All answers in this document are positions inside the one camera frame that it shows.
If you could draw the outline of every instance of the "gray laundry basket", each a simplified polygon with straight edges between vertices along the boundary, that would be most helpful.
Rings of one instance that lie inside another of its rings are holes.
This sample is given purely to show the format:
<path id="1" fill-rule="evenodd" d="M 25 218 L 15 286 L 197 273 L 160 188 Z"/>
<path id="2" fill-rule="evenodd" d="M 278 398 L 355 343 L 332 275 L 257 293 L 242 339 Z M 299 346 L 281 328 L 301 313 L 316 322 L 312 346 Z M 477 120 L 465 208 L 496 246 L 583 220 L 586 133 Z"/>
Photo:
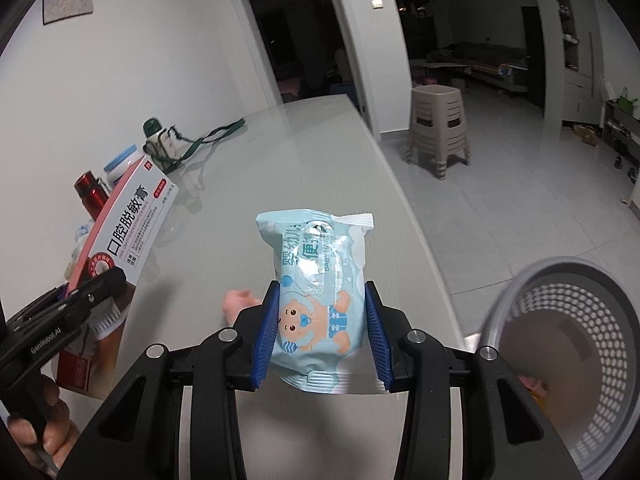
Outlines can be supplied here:
<path id="1" fill-rule="evenodd" d="M 640 327 L 607 271 L 569 257 L 530 266 L 495 301 L 485 345 L 548 384 L 545 413 L 585 480 L 626 478 L 629 459 L 638 477 Z"/>

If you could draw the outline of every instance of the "cartoon baby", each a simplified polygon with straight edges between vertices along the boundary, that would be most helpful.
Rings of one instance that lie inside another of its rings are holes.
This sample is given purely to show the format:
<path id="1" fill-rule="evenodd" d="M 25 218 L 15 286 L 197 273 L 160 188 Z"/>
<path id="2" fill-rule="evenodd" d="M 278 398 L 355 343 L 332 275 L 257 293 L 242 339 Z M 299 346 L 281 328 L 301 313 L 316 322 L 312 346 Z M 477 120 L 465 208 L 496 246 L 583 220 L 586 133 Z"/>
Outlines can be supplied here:
<path id="1" fill-rule="evenodd" d="M 309 312 L 305 305 L 297 300 L 291 300 L 280 308 L 278 327 L 285 352 L 294 352 L 297 348 L 311 350 L 313 346 L 324 338 L 332 339 L 338 345 L 338 354 L 346 353 L 351 348 L 351 341 L 346 332 L 347 309 L 351 298 L 345 290 L 338 292 L 338 300 L 328 308 L 317 300 L 306 296 L 314 306 Z M 304 346 L 297 346 L 296 341 L 304 339 L 309 332 L 313 337 Z"/>

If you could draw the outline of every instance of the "blue lid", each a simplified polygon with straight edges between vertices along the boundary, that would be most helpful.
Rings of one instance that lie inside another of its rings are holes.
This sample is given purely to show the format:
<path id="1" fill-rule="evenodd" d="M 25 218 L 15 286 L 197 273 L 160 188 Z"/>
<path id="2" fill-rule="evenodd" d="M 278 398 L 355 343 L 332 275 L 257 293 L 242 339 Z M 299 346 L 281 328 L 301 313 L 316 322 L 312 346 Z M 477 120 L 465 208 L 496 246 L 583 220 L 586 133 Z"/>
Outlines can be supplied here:
<path id="1" fill-rule="evenodd" d="M 126 150 L 124 150 L 120 155 L 116 156 L 109 164 L 104 167 L 104 172 L 109 173 L 113 168 L 115 168 L 118 164 L 120 164 L 123 160 L 125 160 L 131 153 L 135 152 L 137 147 L 135 144 L 130 145 Z"/>

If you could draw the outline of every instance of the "blue gripper pad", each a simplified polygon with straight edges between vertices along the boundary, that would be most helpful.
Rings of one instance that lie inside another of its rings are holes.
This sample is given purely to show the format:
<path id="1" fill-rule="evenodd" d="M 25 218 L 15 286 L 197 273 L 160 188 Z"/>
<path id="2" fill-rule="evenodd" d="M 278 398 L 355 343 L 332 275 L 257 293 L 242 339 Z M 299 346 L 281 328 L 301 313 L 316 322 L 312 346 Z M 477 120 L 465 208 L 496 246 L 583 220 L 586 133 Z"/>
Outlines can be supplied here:
<path id="1" fill-rule="evenodd" d="M 278 309 L 280 306 L 280 284 L 271 282 L 267 295 L 262 302 L 264 317 L 258 335 L 255 338 L 254 355 L 251 370 L 251 383 L 258 389 L 262 380 L 267 376 L 269 361 L 273 353 L 273 346 L 278 335 Z"/>
<path id="2" fill-rule="evenodd" d="M 391 370 L 391 348 L 382 329 L 380 316 L 376 310 L 368 284 L 365 285 L 364 307 L 367 312 L 367 332 L 369 333 L 369 345 L 371 346 L 373 361 L 376 364 L 376 372 L 378 373 L 378 378 L 384 383 L 385 390 L 388 390 L 394 381 L 394 375 Z"/>

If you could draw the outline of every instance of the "red thermos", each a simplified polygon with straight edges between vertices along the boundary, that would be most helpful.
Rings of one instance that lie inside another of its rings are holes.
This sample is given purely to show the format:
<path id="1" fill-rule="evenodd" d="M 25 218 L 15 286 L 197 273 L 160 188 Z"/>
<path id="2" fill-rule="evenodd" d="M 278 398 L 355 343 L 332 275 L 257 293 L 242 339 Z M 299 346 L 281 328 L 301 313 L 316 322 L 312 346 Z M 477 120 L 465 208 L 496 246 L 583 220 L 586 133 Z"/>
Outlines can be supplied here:
<path id="1" fill-rule="evenodd" d="M 91 171 L 87 171 L 76 180 L 74 187 L 82 200 L 84 208 L 89 212 L 91 218 L 97 220 L 100 211 L 102 211 L 109 198 L 104 188 L 95 179 Z"/>

